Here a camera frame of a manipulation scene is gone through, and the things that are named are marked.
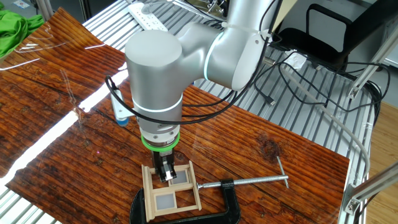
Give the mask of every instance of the green cloth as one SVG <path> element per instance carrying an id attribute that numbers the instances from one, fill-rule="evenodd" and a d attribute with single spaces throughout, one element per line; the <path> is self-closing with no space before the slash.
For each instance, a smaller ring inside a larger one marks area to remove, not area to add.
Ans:
<path id="1" fill-rule="evenodd" d="M 0 58 L 11 53 L 28 35 L 43 24 L 42 15 L 26 19 L 9 10 L 0 11 Z"/>

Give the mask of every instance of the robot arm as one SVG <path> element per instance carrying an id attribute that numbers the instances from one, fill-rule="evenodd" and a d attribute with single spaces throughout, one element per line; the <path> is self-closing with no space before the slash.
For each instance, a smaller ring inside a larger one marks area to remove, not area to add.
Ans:
<path id="1" fill-rule="evenodd" d="M 241 90 L 256 69 L 266 44 L 259 32 L 274 23 L 280 0 L 231 0 L 224 31 L 187 24 L 176 36 L 147 30 L 126 44 L 134 111 L 162 121 L 181 121 L 182 94 L 189 84 L 206 78 L 232 90 Z M 143 144 L 161 181 L 176 177 L 173 147 L 180 125 L 137 118 Z"/>

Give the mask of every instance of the wooden table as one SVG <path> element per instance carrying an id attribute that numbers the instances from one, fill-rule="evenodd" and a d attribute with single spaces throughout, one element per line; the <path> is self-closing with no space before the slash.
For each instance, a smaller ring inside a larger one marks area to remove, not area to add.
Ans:
<path id="1" fill-rule="evenodd" d="M 123 63 L 123 53 L 103 45 L 60 9 L 0 67 L 0 177 L 25 153 L 30 162 L 7 186 L 63 223 L 128 223 L 142 187 L 141 164 L 151 166 L 135 119 L 119 127 L 109 95 L 87 113 L 79 107 Z M 120 88 L 132 105 L 128 81 Z M 183 98 L 191 104 L 216 100 L 194 87 Z M 183 113 L 210 113 L 225 104 Z M 69 116 L 76 119 L 65 121 Z M 50 129 L 66 131 L 48 146 L 35 144 L 55 138 L 46 134 Z M 38 156 L 27 156 L 41 146 Z M 278 154 L 290 188 L 283 181 L 237 186 L 241 223 L 336 223 L 349 160 L 240 108 L 182 126 L 175 163 L 191 160 L 203 184 L 280 175 Z M 201 190 L 200 197 L 202 211 L 155 221 L 224 210 L 219 189 Z M 188 205 L 194 199 L 182 192 L 177 200 Z"/>

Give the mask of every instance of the cable connector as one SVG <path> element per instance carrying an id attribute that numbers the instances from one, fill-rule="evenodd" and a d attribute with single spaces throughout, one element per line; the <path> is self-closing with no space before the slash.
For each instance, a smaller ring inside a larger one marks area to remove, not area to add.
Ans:
<path id="1" fill-rule="evenodd" d="M 272 99 L 270 96 L 264 97 L 264 99 L 269 103 L 271 106 L 274 106 L 276 104 L 275 100 Z"/>
<path id="2" fill-rule="evenodd" d="M 274 59 L 271 59 L 269 57 L 264 57 L 262 58 L 262 62 L 268 66 L 274 66 L 276 61 Z"/>

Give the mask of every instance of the wooden frame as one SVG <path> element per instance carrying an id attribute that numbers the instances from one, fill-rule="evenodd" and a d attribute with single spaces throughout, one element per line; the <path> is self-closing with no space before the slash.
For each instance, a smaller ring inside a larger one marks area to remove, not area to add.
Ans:
<path id="1" fill-rule="evenodd" d="M 168 215 L 168 214 L 185 212 L 194 209 L 201 210 L 198 186 L 195 179 L 195 173 L 193 171 L 192 162 L 189 161 L 188 165 L 175 166 L 174 170 L 176 172 L 185 171 L 185 177 L 187 181 L 173 184 L 172 180 L 170 180 L 168 187 L 154 189 L 152 183 L 152 175 L 155 174 L 155 169 L 142 165 L 142 180 L 144 183 L 145 211 L 146 211 L 147 222 L 153 220 L 156 216 L 160 215 Z M 177 207 L 175 193 L 183 190 L 193 190 L 193 196 L 195 197 L 196 205 L 181 207 L 181 208 Z M 158 210 L 156 197 L 162 195 L 173 195 L 172 197 L 174 198 L 174 206 Z"/>

